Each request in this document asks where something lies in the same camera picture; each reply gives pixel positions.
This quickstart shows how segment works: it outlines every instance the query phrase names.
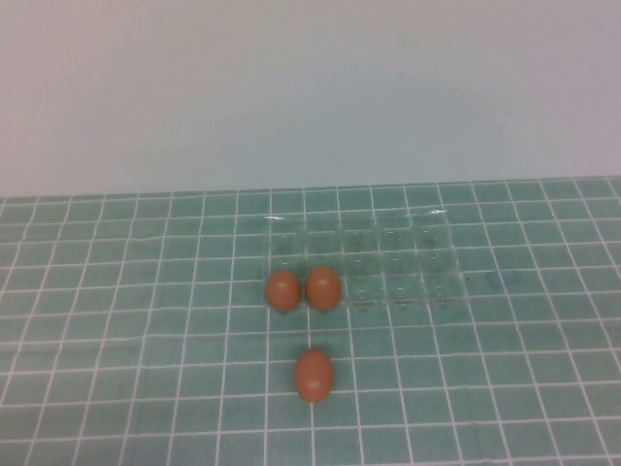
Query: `green cutting mat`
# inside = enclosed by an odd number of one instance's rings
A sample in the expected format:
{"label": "green cutting mat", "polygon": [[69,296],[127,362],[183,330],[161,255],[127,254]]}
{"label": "green cutting mat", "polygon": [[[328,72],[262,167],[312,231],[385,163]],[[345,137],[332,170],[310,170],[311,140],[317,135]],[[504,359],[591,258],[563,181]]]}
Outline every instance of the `green cutting mat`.
{"label": "green cutting mat", "polygon": [[[5,199],[0,464],[619,466],[620,195],[596,178]],[[266,313],[264,216],[430,210],[467,299]],[[316,406],[292,381],[308,345],[336,372]]]}

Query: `brown egg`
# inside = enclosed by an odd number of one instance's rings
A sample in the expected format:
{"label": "brown egg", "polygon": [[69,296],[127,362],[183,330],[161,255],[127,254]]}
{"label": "brown egg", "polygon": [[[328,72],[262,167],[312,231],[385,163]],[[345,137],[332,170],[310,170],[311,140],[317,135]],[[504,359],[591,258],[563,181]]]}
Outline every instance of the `brown egg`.
{"label": "brown egg", "polygon": [[275,271],[265,283],[265,299],[277,311],[293,311],[302,299],[302,285],[293,272]]}
{"label": "brown egg", "polygon": [[341,280],[330,267],[315,267],[306,283],[307,299],[319,311],[330,311],[341,301]]}
{"label": "brown egg", "polygon": [[295,366],[295,388],[302,398],[318,403],[330,394],[334,385],[332,362],[321,349],[304,351]]}

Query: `egg tray cup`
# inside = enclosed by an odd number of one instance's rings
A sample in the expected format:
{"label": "egg tray cup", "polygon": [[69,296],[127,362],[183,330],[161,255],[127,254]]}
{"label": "egg tray cup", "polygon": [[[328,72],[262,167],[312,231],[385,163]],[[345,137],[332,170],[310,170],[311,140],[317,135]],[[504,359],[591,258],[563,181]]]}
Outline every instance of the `egg tray cup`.
{"label": "egg tray cup", "polygon": [[348,307],[454,307],[464,300],[445,211],[266,220],[264,282],[286,269],[304,286],[314,267],[329,266],[341,278],[342,305]]}

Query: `white wall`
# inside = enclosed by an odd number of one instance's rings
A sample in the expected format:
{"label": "white wall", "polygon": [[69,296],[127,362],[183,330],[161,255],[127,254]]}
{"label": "white wall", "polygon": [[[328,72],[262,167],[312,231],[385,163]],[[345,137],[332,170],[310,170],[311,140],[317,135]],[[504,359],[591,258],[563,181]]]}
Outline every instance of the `white wall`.
{"label": "white wall", "polygon": [[0,195],[621,173],[621,2],[7,0]]}

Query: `egg carton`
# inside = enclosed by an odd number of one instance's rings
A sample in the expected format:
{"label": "egg carton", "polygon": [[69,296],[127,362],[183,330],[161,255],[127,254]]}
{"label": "egg carton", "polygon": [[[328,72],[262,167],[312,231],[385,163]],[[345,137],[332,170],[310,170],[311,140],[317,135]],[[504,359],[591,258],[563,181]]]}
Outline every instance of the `egg carton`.
{"label": "egg carton", "polygon": [[348,306],[464,298],[445,211],[267,220],[265,280],[286,269],[304,282],[312,268],[326,265],[339,274]]}

